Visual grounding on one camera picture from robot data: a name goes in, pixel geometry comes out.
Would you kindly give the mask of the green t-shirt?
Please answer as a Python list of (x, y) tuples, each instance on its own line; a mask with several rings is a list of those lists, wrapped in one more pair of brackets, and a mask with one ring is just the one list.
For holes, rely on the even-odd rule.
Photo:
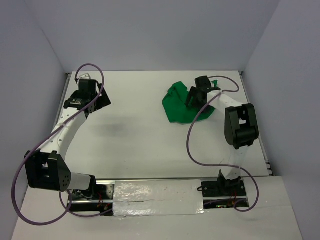
[(190, 124), (200, 111), (186, 107), (185, 101), (189, 90), (181, 81), (174, 83), (162, 100), (162, 105), (170, 123)]

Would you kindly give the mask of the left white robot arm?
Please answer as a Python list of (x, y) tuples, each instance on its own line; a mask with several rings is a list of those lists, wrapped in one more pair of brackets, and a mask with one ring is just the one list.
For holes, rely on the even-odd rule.
[(93, 175), (72, 172), (65, 161), (67, 151), (80, 127), (89, 115), (111, 104), (103, 84), (82, 78), (76, 90), (64, 102), (59, 122), (52, 136), (34, 153), (26, 153), (28, 185), (34, 189), (58, 192), (79, 191), (86, 199), (98, 194)]

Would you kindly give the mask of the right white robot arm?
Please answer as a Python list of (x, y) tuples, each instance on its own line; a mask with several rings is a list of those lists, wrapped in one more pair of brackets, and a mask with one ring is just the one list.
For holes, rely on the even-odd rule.
[[(259, 138), (259, 127), (256, 110), (251, 103), (241, 103), (226, 95), (237, 93), (240, 86), (231, 78), (216, 75), (216, 78), (229, 80), (235, 84), (235, 90), (221, 89), (210, 81), (208, 76), (195, 79), (195, 86), (190, 88), (186, 97), (185, 106), (193, 107), (198, 112), (189, 127), (186, 138), (186, 150), (189, 158), (197, 165), (203, 167), (219, 168), (217, 190), (221, 195), (228, 196), (235, 189), (235, 184), (241, 180), (241, 172), (248, 173), (242, 165), (248, 149)], [(231, 155), (227, 163), (208, 164), (195, 160), (190, 151), (190, 137), (192, 129), (200, 115), (208, 107), (213, 107), (224, 116), (224, 138), (231, 147)]]

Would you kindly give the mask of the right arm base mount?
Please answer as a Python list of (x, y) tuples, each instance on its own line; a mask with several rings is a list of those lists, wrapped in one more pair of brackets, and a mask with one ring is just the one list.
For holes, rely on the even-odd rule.
[(221, 170), (216, 180), (202, 181), (197, 191), (202, 193), (204, 209), (249, 207), (242, 178), (226, 179)]

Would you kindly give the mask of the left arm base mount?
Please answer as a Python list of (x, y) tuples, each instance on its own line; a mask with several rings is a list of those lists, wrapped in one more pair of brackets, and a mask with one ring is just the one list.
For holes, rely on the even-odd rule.
[(97, 181), (92, 190), (73, 190), (70, 211), (78, 215), (112, 216), (114, 182)]

